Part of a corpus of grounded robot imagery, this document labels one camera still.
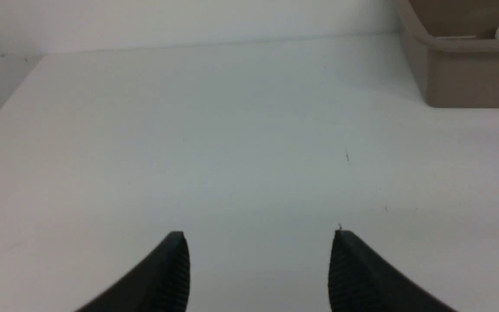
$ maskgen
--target ridged rubber pad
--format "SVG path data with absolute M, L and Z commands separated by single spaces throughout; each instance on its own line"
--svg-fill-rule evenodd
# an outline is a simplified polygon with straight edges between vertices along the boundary
M 183 242 L 171 268 L 148 289 L 139 312 L 184 312 L 190 296 L 190 255 Z
M 455 312 L 351 231 L 336 231 L 328 291 L 333 312 Z
M 182 232 L 171 232 L 129 273 L 78 312 L 185 312 L 190 254 Z
M 332 312 L 389 312 L 370 273 L 339 235 L 334 236 L 328 272 Z

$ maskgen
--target tan plastic container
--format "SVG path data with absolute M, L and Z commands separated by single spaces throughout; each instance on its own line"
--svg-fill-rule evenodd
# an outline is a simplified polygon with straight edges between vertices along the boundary
M 432 107 L 499 108 L 499 0 L 394 0 L 402 46 Z

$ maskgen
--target white tabletop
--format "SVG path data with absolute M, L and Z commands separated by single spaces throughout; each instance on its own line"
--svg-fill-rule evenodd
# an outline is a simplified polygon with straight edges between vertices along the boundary
M 328 311 L 338 223 L 499 311 L 499 110 L 427 107 L 388 35 L 48 56 L 0 111 L 0 312 L 71 312 L 172 230 L 188 310 Z

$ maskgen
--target container rim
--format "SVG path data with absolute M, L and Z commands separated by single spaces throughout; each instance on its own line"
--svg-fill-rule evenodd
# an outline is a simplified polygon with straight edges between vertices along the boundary
M 414 39 L 429 48 L 444 52 L 499 52 L 499 40 L 496 39 L 442 39 L 428 33 L 409 0 L 394 0 L 396 10 L 404 27 Z

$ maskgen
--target white wall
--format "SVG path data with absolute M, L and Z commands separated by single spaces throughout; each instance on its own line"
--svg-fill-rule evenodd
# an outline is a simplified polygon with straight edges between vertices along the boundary
M 390 0 L 0 0 L 0 106 L 24 56 L 391 32 Z

